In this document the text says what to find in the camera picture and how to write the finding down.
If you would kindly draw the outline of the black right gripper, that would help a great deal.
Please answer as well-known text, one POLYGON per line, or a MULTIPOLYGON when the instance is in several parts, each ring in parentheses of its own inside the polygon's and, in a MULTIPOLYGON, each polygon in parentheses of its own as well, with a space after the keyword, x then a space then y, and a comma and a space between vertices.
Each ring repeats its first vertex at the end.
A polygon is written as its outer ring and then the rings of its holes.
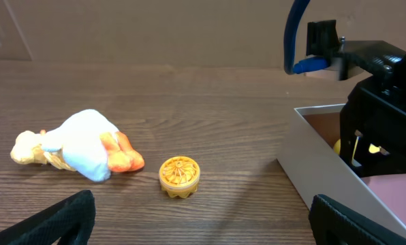
POLYGON ((359 177, 406 174, 406 52, 348 41, 339 53, 370 73, 340 113, 340 157, 359 177))

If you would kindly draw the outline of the yellow round wheel toy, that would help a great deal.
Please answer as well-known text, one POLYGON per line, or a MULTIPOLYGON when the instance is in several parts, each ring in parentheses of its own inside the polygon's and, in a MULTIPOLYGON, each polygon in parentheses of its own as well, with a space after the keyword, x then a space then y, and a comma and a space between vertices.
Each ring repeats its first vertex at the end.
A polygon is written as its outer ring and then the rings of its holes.
POLYGON ((185 156, 172 157, 159 169, 161 189, 171 198, 186 199, 198 190, 200 166, 185 156))

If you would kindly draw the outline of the yellow blue toy ball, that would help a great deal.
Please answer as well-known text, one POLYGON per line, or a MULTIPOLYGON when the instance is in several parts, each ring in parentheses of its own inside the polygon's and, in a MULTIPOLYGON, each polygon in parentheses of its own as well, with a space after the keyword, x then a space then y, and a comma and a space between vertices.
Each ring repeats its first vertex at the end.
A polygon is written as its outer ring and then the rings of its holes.
MULTIPOLYGON (((355 146, 354 146, 354 151, 352 156, 354 157, 356 154, 356 150, 357 150, 357 146, 358 146, 358 142, 359 142, 360 138, 357 137, 356 141, 355 141, 355 146)), ((341 140, 337 140, 337 142, 334 144, 333 146, 333 150, 335 153, 337 153, 338 155, 340 155, 340 151, 341 151, 341 140)), ((369 145, 369 152, 371 154, 376 154, 376 153, 382 153, 382 148, 381 146, 375 146, 373 144, 369 145)))

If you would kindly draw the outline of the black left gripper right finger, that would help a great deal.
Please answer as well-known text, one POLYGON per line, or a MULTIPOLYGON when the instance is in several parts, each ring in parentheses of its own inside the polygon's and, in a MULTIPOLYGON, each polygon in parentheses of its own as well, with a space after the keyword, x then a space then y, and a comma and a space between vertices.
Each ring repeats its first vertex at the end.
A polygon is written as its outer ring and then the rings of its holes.
POLYGON ((317 245, 406 245, 406 238, 322 194, 313 197, 309 223, 317 245))

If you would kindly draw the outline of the white orange plush duck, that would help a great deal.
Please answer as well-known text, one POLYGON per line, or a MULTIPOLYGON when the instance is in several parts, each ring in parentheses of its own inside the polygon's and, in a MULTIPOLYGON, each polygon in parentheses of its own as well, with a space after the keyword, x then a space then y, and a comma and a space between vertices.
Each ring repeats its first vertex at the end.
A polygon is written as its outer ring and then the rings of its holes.
POLYGON ((23 131, 10 157, 20 165, 50 164, 78 172, 94 182, 109 179, 113 172, 134 172, 145 165, 128 137, 94 109, 71 115, 51 131, 23 131))

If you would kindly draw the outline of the white cardboard box pink inside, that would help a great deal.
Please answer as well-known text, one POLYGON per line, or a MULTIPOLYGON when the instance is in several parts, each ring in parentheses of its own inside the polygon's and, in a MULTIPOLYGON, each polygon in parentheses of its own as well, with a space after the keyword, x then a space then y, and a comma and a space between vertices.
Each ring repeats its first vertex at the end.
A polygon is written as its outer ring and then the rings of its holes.
POLYGON ((325 194, 406 238, 406 174, 355 175, 332 149, 342 107, 293 109, 278 161, 307 206, 325 194))

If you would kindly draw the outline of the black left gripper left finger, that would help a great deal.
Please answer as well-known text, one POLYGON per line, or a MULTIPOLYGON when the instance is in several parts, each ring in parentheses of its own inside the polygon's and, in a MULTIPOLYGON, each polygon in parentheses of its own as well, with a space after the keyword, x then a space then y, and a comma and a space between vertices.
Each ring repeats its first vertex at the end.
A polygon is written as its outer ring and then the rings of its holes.
POLYGON ((95 215, 95 198, 90 190, 83 190, 0 231, 0 244, 87 245, 95 215))

